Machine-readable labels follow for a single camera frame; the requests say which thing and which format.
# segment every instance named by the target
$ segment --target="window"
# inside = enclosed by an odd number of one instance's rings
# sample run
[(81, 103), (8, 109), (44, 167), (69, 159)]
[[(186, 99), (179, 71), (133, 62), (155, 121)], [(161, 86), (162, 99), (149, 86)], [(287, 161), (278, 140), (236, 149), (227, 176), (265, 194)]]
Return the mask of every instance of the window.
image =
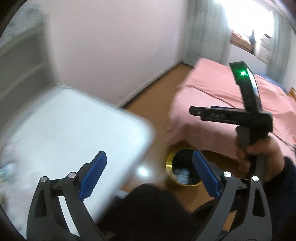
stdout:
[(240, 35), (251, 36), (254, 30), (256, 42), (263, 34), (274, 32), (273, 13), (254, 0), (221, 0), (230, 28)]

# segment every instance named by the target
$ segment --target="dark blue sleeve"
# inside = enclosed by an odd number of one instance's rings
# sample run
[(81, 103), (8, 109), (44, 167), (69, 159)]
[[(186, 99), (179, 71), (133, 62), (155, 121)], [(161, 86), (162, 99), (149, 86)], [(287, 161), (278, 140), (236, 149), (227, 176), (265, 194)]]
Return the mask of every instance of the dark blue sleeve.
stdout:
[(273, 235), (277, 235), (296, 213), (296, 167), (285, 157), (283, 171), (266, 182), (264, 191), (269, 205)]

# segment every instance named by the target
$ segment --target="yellow rim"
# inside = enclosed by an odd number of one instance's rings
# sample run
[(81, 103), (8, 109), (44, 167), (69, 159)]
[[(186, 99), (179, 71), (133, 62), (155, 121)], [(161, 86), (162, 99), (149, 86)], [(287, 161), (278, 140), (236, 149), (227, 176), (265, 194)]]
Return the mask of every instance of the yellow rim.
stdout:
[(190, 150), (195, 150), (193, 148), (180, 148), (176, 151), (173, 151), (171, 154), (168, 155), (168, 158), (167, 158), (167, 161), (166, 161), (166, 170), (167, 170), (167, 173), (169, 175), (169, 177), (177, 184), (181, 185), (181, 186), (184, 186), (184, 187), (195, 187), (195, 186), (198, 186), (200, 185), (202, 182), (199, 181), (197, 184), (194, 184), (194, 185), (186, 185), (186, 184), (181, 184), (181, 183), (178, 183), (177, 180), (176, 180), (176, 176), (175, 174), (173, 173), (173, 169), (172, 169), (172, 161), (173, 161), (173, 158), (174, 156), (176, 155), (176, 153), (178, 151), (181, 151), (183, 149), (190, 149)]

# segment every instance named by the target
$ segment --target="pink bedspread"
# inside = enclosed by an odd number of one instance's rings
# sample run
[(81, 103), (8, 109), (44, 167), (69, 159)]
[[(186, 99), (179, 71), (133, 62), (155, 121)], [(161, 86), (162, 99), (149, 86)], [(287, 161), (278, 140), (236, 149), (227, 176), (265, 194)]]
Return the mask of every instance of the pink bedspread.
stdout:
[[(295, 161), (293, 135), (296, 135), (296, 112), (289, 97), (277, 86), (255, 75), (263, 109), (273, 114), (274, 133), (270, 134), (280, 145), (285, 156)], [(180, 85), (169, 113), (169, 144), (185, 140), (199, 150), (211, 150), (236, 158), (235, 125), (201, 121), (189, 114), (190, 106), (243, 108), (239, 87), (229, 67), (200, 59), (186, 80)]]

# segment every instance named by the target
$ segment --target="brown floor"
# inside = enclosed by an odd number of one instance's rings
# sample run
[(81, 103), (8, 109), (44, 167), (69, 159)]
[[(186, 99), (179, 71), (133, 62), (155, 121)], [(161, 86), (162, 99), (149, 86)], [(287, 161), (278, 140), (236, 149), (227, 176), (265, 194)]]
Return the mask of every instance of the brown floor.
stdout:
[[(192, 68), (185, 64), (179, 64), (168, 73), (159, 78), (155, 83), (144, 90), (126, 109), (148, 119), (156, 130), (156, 138), (151, 148), (141, 161), (131, 178), (123, 187), (123, 190), (130, 192), (136, 186), (143, 183), (153, 183), (164, 189), (170, 189), (188, 211), (193, 211), (203, 203), (211, 200), (203, 185), (195, 187), (181, 187), (172, 185), (166, 173), (165, 162), (173, 150), (182, 147), (190, 147), (186, 142), (175, 146), (166, 145), (168, 126), (168, 112), (175, 93), (178, 91), (178, 84), (182, 83)], [(209, 161), (215, 162), (222, 171), (228, 170), (236, 177), (243, 177), (238, 171), (238, 164), (227, 157), (210, 151), (204, 151)], [(233, 215), (229, 217), (225, 227), (229, 228)]]

